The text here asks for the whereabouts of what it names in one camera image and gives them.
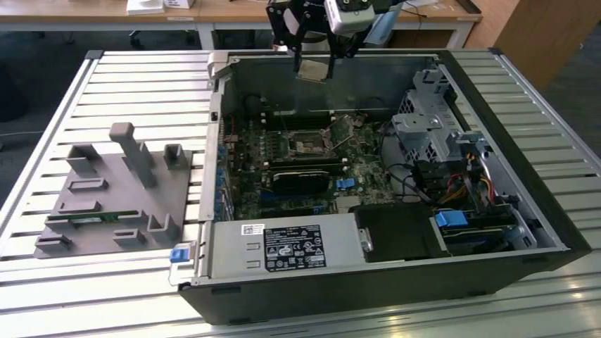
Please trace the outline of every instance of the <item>robotic arm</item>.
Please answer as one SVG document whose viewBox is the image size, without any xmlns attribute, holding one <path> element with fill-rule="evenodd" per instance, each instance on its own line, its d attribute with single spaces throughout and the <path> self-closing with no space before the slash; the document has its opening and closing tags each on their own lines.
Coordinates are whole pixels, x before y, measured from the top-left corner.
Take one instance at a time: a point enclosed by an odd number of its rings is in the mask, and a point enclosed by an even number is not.
<svg viewBox="0 0 601 338">
<path fill-rule="evenodd" d="M 377 14 L 377 24 L 393 28 L 404 0 L 269 0 L 266 14 L 274 44 L 286 46 L 294 56 L 294 72 L 301 69 L 302 48 L 323 41 L 329 45 L 326 78 L 333 76 L 334 60 L 351 58 L 367 37 Z"/>
</svg>

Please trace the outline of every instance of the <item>floor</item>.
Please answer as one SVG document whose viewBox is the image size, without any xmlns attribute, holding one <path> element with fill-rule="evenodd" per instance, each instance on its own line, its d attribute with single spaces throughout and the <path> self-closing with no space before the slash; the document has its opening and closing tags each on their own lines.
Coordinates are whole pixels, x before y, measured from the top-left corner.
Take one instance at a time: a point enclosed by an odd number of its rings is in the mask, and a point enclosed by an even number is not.
<svg viewBox="0 0 601 338">
<path fill-rule="evenodd" d="M 0 205 L 10 192 L 33 147 L 37 134 L 2 137 L 14 132 L 43 131 L 62 99 L 77 67 L 87 50 L 131 50 L 127 32 L 47 32 L 39 38 L 30 32 L 0 33 L 0 63 L 29 101 L 27 114 L 7 123 L 0 123 Z M 242 35 L 221 37 L 221 41 L 245 40 Z M 138 35 L 146 50 L 197 49 L 187 44 L 182 32 L 142 32 Z M 554 82 L 543 91 L 554 109 L 570 123 L 594 152 L 601 155 L 601 25 L 583 42 Z"/>
</svg>

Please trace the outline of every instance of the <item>circuit board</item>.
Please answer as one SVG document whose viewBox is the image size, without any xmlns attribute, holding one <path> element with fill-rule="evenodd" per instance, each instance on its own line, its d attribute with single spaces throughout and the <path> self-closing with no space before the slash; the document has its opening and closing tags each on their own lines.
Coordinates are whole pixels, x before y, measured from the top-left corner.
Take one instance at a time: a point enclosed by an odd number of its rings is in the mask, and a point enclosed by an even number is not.
<svg viewBox="0 0 601 338">
<path fill-rule="evenodd" d="M 381 123 L 359 113 L 333 114 L 329 122 L 310 130 L 267 130 L 258 120 L 225 128 L 234 220 L 342 213 L 353 204 L 394 201 L 377 151 Z M 305 179 L 295 193 L 278 189 L 290 176 Z"/>
</svg>

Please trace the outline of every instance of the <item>green circuit board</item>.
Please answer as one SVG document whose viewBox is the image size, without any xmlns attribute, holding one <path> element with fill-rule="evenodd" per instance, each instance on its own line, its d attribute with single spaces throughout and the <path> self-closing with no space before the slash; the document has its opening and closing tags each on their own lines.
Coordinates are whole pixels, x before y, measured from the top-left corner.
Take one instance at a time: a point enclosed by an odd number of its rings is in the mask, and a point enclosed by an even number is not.
<svg viewBox="0 0 601 338">
<path fill-rule="evenodd" d="M 327 128 L 319 130 L 267 131 L 255 121 L 238 128 L 237 134 L 225 138 L 234 219 L 337 213 L 335 200 L 346 196 L 355 196 L 359 204 L 394 201 L 377 151 L 381 124 L 366 123 L 359 114 L 345 113 L 335 115 Z M 343 171 L 329 176 L 326 189 L 319 193 L 278 196 L 265 164 L 303 163 L 314 158 L 339 159 Z M 335 181 L 350 178 L 351 187 L 338 188 Z"/>
</svg>

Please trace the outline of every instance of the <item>table leg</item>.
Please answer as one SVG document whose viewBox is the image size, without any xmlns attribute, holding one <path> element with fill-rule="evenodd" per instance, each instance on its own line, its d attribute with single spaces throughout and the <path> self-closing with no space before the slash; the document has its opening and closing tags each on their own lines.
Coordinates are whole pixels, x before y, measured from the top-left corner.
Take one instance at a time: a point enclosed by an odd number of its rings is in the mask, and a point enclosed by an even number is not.
<svg viewBox="0 0 601 338">
<path fill-rule="evenodd" d="M 471 32 L 472 23 L 466 22 L 460 24 L 455 24 L 455 28 L 452 34 L 450 35 L 448 43 L 446 44 L 446 48 L 462 48 L 466 44 L 468 32 Z"/>
<path fill-rule="evenodd" d="M 199 45 L 203 50 L 211 51 L 214 49 L 213 32 L 214 26 L 211 23 L 197 23 L 195 30 L 198 31 Z"/>
</svg>

